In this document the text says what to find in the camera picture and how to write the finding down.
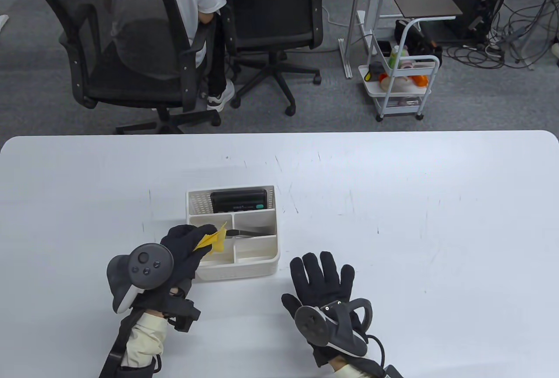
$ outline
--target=black strap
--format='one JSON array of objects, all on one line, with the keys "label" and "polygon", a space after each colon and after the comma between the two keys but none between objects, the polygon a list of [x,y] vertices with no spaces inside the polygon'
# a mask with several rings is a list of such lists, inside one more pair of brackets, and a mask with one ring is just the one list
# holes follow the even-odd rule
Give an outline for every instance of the black strap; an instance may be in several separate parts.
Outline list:
[{"label": "black strap", "polygon": [[120,364],[122,364],[122,358],[124,358],[126,353],[126,344],[128,343],[128,338],[130,338],[132,328],[140,320],[144,312],[144,308],[134,308],[128,316],[122,319],[118,329],[118,336],[110,349],[99,378],[114,378],[116,376]]},{"label": "black strap", "polygon": [[161,370],[161,364],[155,369],[155,363],[155,358],[153,358],[152,364],[145,368],[118,368],[114,378],[152,378],[153,374]]}]

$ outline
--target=white sneaker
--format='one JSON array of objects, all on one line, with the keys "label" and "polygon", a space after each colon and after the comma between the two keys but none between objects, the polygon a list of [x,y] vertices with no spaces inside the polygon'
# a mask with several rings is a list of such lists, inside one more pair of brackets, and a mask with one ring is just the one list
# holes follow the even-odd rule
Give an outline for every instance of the white sneaker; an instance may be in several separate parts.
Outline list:
[{"label": "white sneaker", "polygon": [[208,96],[207,110],[222,111],[225,107],[225,103],[230,101],[233,97],[235,97],[235,86],[230,79],[227,79],[223,93],[221,93],[218,97]]}]

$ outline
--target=controller button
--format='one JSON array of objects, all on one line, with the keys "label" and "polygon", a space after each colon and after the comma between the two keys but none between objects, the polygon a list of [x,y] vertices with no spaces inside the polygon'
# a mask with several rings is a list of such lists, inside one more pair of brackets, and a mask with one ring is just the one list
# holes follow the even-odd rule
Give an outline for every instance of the controller button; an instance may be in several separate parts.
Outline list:
[{"label": "controller button", "polygon": [[144,264],[147,263],[149,260],[149,255],[147,253],[140,253],[138,255],[138,262]]}]

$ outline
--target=hand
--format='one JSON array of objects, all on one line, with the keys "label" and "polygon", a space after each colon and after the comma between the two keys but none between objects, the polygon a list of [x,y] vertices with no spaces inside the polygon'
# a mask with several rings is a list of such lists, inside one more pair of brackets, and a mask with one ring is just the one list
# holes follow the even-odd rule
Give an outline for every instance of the hand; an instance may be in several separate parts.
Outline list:
[{"label": "hand", "polygon": [[162,238],[161,244],[173,255],[173,272],[162,286],[140,294],[132,306],[146,308],[152,312],[164,312],[169,298],[185,298],[190,291],[196,269],[202,258],[211,250],[205,246],[194,250],[206,234],[217,230],[212,225],[201,227],[181,225],[173,227]]},{"label": "hand", "polygon": [[[299,299],[291,294],[283,294],[281,300],[292,318],[295,318],[295,312],[302,305],[320,308],[334,301],[349,302],[355,278],[353,266],[344,265],[340,272],[341,275],[338,276],[336,263],[330,252],[321,252],[320,262],[322,269],[318,264],[318,259],[312,253],[305,254],[302,259],[294,258],[291,261],[291,278]],[[334,348],[309,344],[313,348],[317,366],[323,366],[340,355],[340,352]]]}]

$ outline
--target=chair armrest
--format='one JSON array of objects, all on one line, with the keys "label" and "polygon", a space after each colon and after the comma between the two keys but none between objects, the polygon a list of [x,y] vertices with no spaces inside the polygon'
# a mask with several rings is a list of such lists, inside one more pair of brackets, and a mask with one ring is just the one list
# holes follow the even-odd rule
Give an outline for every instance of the chair armrest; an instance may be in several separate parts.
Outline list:
[{"label": "chair armrest", "polygon": [[204,43],[206,41],[212,41],[212,35],[215,29],[215,17],[211,19],[210,23],[204,24],[201,21],[198,22],[198,28],[196,29],[196,35],[194,35],[194,41],[190,45],[190,49],[185,51],[186,53],[196,53],[204,48]]},{"label": "chair armrest", "polygon": [[196,53],[206,47],[206,65],[211,68],[212,51],[214,50],[214,33],[216,17],[210,23],[198,23],[196,34],[190,49],[178,54],[180,72],[180,93],[182,95],[183,111],[190,111],[196,107],[200,80],[196,71]]},{"label": "chair armrest", "polygon": [[84,74],[87,74],[86,63],[81,58],[79,45],[71,42],[63,31],[58,42],[66,49],[70,61],[70,76],[72,77],[72,96],[83,107],[93,109],[97,101],[84,95]]},{"label": "chair armrest", "polygon": [[311,0],[312,16],[313,16],[313,41],[309,48],[314,49],[322,44],[324,37],[322,23],[322,0]]},{"label": "chair armrest", "polygon": [[235,30],[235,13],[230,4],[224,5],[219,9],[221,13],[221,23],[223,25],[223,33],[225,35],[225,47],[229,55],[234,56],[237,53],[236,39],[237,34]]}]

